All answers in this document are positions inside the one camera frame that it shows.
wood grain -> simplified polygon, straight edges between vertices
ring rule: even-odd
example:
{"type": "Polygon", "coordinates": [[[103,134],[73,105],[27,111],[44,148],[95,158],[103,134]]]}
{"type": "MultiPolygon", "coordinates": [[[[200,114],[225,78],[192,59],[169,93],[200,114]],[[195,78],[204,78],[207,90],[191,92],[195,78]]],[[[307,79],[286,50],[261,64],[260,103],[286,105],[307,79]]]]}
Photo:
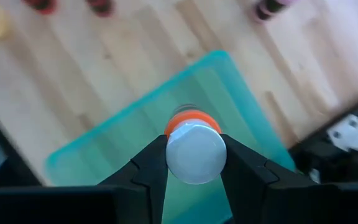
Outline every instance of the wood grain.
{"type": "MultiPolygon", "coordinates": [[[[0,127],[48,184],[50,153],[223,49],[291,146],[358,101],[358,0],[301,0],[265,24],[249,16],[255,2],[117,0],[99,18],[84,1],[45,17],[0,0],[12,24],[0,40],[0,127]]],[[[139,116],[152,124],[150,111],[139,116]]]]}

metal bracket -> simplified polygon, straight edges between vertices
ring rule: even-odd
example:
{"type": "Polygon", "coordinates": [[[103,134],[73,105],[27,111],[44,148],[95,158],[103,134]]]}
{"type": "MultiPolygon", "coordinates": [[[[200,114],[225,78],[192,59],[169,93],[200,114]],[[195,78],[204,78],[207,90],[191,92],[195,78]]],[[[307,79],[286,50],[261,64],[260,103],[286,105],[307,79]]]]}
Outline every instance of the metal bracket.
{"type": "Polygon", "coordinates": [[[350,114],[327,130],[332,143],[349,152],[350,149],[358,151],[358,117],[350,114]]]}

transparent plastic lid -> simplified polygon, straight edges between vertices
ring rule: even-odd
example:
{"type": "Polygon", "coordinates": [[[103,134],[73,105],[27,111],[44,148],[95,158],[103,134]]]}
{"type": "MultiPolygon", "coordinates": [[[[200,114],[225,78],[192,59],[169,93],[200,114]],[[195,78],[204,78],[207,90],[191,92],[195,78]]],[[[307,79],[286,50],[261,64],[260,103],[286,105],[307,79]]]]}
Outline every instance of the transparent plastic lid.
{"type": "MultiPolygon", "coordinates": [[[[211,115],[224,134],[294,170],[290,155],[230,56],[215,51],[54,152],[45,164],[49,179],[58,186],[98,184],[163,134],[174,110],[185,104],[211,115]]],[[[169,173],[164,223],[222,223],[229,217],[220,177],[207,184],[190,185],[169,173]]]]}

